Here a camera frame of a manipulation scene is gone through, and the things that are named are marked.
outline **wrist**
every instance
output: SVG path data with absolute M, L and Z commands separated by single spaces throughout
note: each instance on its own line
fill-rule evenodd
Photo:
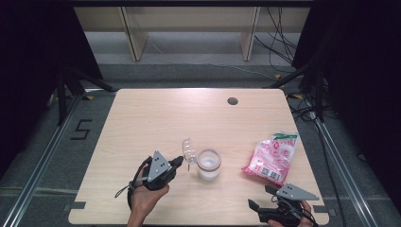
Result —
M 145 215 L 140 212 L 132 211 L 130 214 L 130 219 L 128 220 L 128 227 L 141 227 L 145 221 Z

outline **aluminum rail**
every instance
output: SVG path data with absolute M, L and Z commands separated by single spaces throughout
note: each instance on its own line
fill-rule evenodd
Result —
M 314 113 L 310 113 L 313 117 L 312 119 L 317 119 Z M 324 123 L 319 120 L 315 120 L 319 130 L 323 134 L 323 140 L 327 145 L 327 152 L 333 161 L 334 167 L 336 168 L 342 183 L 344 184 L 345 190 L 348 193 L 348 196 L 355 206 L 357 210 L 357 214 L 359 215 L 360 220 L 363 223 L 363 226 L 366 227 L 375 227 L 378 226 L 374 214 L 368 204 L 368 202 L 364 199 L 362 192 L 357 186 L 354 178 L 350 170 L 348 169 L 347 165 L 344 163 L 339 150 L 336 147 L 333 139 L 330 136 L 330 133 L 327 130 L 327 127 Z
M 35 190 L 40 180 L 42 179 L 45 171 L 47 170 L 48 164 L 52 160 L 53 154 L 62 139 L 62 135 L 64 134 L 64 131 L 71 120 L 71 116 L 74 113 L 74 110 L 76 109 L 78 104 L 80 103 L 81 99 L 82 96 L 73 97 L 68 107 L 67 116 L 53 133 L 49 144 L 44 150 L 44 154 L 42 155 L 32 174 L 30 175 L 29 180 L 27 181 L 17 201 L 10 209 L 6 221 L 3 223 L 3 227 L 16 227 L 20 223 L 27 207 L 29 206 L 30 201 L 32 200 L 33 195 L 35 194 Z

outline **glass cup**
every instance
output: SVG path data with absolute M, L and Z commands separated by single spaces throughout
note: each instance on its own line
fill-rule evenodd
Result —
M 204 149 L 198 155 L 199 175 L 205 181 L 211 182 L 218 177 L 220 165 L 220 155 L 214 149 Z

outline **human hand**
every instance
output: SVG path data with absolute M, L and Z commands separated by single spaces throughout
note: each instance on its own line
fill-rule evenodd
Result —
M 143 171 L 144 169 L 142 168 L 138 178 L 142 177 Z M 142 185 L 141 182 L 136 182 L 135 187 L 136 188 L 131 197 L 131 215 L 128 222 L 128 227 L 142 226 L 145 217 L 150 214 L 150 212 L 156 206 L 157 201 L 159 201 L 163 195 L 167 194 L 169 190 L 168 184 L 156 191 L 148 190 Z
M 301 205 L 304 208 L 304 214 L 310 217 L 312 208 L 306 201 L 301 201 Z M 271 227 L 284 227 L 280 222 L 270 219 L 268 225 Z M 298 227 L 313 227 L 313 223 L 305 217 L 301 217 L 300 224 Z

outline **black cable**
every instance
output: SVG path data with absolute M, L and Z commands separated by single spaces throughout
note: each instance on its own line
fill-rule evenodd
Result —
M 259 40 L 259 38 L 257 38 L 257 36 L 254 36 L 254 37 L 255 37 L 255 39 L 256 39 L 257 41 L 259 41 L 265 48 L 267 48 L 268 50 L 271 50 L 271 51 L 274 52 L 276 55 L 278 55 L 278 56 L 280 56 L 281 58 L 283 58 L 286 62 L 291 63 L 291 59 L 287 58 L 285 55 L 283 55 L 282 53 L 278 52 L 277 50 L 268 47 L 266 44 L 264 44 L 263 42 L 261 42 L 261 41 Z
M 310 212 L 307 211 L 307 213 L 310 216 L 308 216 L 308 215 L 306 215 L 304 213 L 301 213 L 299 211 L 295 211 L 295 213 L 298 214 L 299 216 L 303 217 L 303 218 L 308 219 L 312 223 L 313 227 L 318 227 L 319 226 L 318 223 L 316 222 L 315 218 L 312 216 L 312 214 L 310 214 Z
M 286 41 L 289 42 L 289 40 L 288 40 L 288 39 L 284 36 L 284 34 L 283 34 L 283 26 L 282 26 L 282 24 L 281 24 L 281 17 L 282 17 L 283 8 L 279 8 L 279 9 L 278 9 L 278 15 L 279 15 L 279 18 L 278 18 L 278 20 L 279 20 L 278 25 L 275 23 L 275 20 L 274 20 L 274 18 L 272 17 L 269 8 L 267 8 L 267 10 L 268 10 L 269 16 L 270 16 L 270 18 L 271 18 L 271 20 L 272 20 L 272 22 L 273 22 L 273 24 L 274 24 L 274 27 L 275 27 L 275 29 L 276 29 L 276 34 L 275 34 L 275 36 L 274 36 L 274 37 L 271 36 L 271 37 L 273 38 L 273 42 L 274 42 L 274 40 L 279 41 L 279 40 L 276 38 L 276 37 L 277 37 L 277 34 L 279 34 L 280 37 L 281 37 L 281 42 L 283 43 L 283 46 L 284 46 L 284 48 L 285 48 L 285 51 L 286 51 L 286 53 L 287 53 L 288 58 L 289 58 L 288 52 L 289 52 L 289 54 L 291 55 L 291 57 L 293 58 L 292 52 L 289 50 L 288 44 L 286 43 Z
M 316 99 L 317 99 L 317 97 L 316 96 L 314 96 L 314 95 L 311 95 L 311 96 L 307 96 L 307 95 L 305 95 L 310 101 L 311 101 L 311 108 L 312 108 L 312 110 L 314 110 L 314 112 L 317 112 L 317 109 L 316 109 L 316 105 L 315 105 L 315 102 L 317 101 Z M 327 112 L 327 111 L 334 111 L 334 107 L 332 106 L 332 105 L 330 105 L 330 104 L 327 104 L 327 101 L 325 101 L 325 103 L 324 103 L 324 105 L 322 104 L 322 106 L 321 106 L 321 109 L 322 109 L 322 112 L 323 112 L 323 114 L 325 115 L 325 116 L 327 116 L 327 117 L 329 117 L 329 118 L 332 118 L 332 119 L 339 119 L 339 117 L 336 115 L 336 116 L 330 116 L 330 115 L 328 115 L 327 113 L 325 113 L 325 112 Z
M 271 51 L 273 49 L 273 45 L 274 45 L 274 41 L 276 40 L 276 36 L 277 36 L 277 32 L 274 34 L 273 41 L 271 42 L 271 45 L 270 45 L 270 48 L 269 48 L 269 62 L 270 62 L 270 65 L 272 65 L 272 63 L 271 63 Z
M 303 208 L 303 212 L 307 212 L 307 213 L 309 214 L 309 216 L 310 216 L 314 221 L 316 221 L 315 218 L 313 217 L 312 213 L 310 213 L 308 210 L 305 210 L 305 209 Z
M 134 185 L 135 185 L 136 180 L 138 179 L 139 172 L 141 172 L 141 169 L 142 169 L 146 164 L 148 164 L 151 160 L 152 160 L 151 157 L 148 157 L 148 158 L 138 167 L 138 170 L 136 171 L 135 176 L 133 177 L 133 180 L 132 180 L 131 182 L 129 182 L 127 186 L 125 186 L 125 187 L 121 188 L 119 191 L 117 191 L 117 193 L 115 193 L 115 195 L 114 195 L 115 198 L 119 197 L 119 196 L 121 195 L 121 193 L 122 193 L 125 189 L 127 189 L 127 188 L 130 188 L 131 190 L 134 190 L 134 189 L 135 189 L 135 186 L 134 186 Z
M 282 40 L 277 40 L 278 42 L 280 42 L 280 43 L 285 43 L 286 41 L 282 41 Z M 293 49 L 296 49 L 297 48 L 297 46 L 295 45 L 295 44 L 287 44 L 287 45 L 289 45 L 289 47 L 291 47 L 291 48 L 293 48 Z
M 292 107 L 291 105 L 289 105 L 288 104 L 288 106 L 290 107 L 290 109 L 292 109 L 292 110 L 294 110 L 294 111 L 292 111 L 292 113 L 293 114 L 298 114 L 297 116 L 294 116 L 294 120 L 295 121 L 297 121 L 299 118 L 301 118 L 301 119 L 303 119 L 304 121 L 313 121 L 314 119 L 312 119 L 312 118 L 310 118 L 309 116 L 307 116 L 310 112 L 313 112 L 314 111 L 314 109 L 313 109 L 313 107 L 305 107 L 305 108 L 302 108 L 301 109 L 301 105 L 304 103 L 305 105 L 306 105 L 306 103 L 305 103 L 305 101 L 306 101 L 306 99 L 303 99 L 302 101 L 300 101 L 300 103 L 298 103 L 298 107 L 297 108 L 294 108 L 294 107 Z

